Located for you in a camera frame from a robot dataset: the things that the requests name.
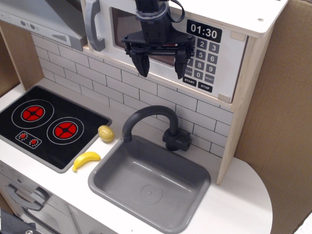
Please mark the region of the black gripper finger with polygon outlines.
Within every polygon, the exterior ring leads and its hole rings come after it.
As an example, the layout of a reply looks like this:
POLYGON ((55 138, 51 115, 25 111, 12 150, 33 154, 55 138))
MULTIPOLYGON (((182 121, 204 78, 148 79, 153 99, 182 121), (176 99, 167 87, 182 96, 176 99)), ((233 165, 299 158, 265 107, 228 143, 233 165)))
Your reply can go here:
POLYGON ((131 58, 139 74, 143 77, 147 77, 150 68, 148 56, 146 54, 132 52, 131 58))
POLYGON ((175 72, 178 79, 184 77, 187 61, 186 52, 184 50, 178 50, 175 54, 175 72))

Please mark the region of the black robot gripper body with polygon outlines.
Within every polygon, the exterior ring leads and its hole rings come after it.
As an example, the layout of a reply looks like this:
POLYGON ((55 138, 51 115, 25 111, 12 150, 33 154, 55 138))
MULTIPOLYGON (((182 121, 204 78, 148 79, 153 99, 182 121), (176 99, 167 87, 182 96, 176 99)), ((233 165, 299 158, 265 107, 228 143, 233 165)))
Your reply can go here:
POLYGON ((135 3, 141 31, 122 37, 126 54, 131 56, 135 52, 147 56, 175 56, 178 50, 184 50, 187 58, 194 55, 195 38, 173 28, 173 23, 180 23, 185 18, 185 10, 179 1, 173 1, 181 8, 179 18, 171 15, 167 0, 136 0, 135 3))

